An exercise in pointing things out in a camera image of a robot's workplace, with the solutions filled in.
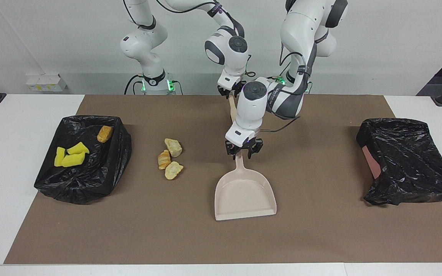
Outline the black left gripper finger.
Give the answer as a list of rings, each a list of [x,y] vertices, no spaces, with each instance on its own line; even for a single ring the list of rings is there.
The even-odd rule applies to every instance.
[[[236,155],[240,152],[241,148],[234,145],[230,141],[226,141],[226,152],[232,157],[233,160],[236,159]]]
[[[246,149],[248,150],[248,159],[251,159],[253,154],[259,153],[262,147],[263,140],[248,140],[246,143]]]

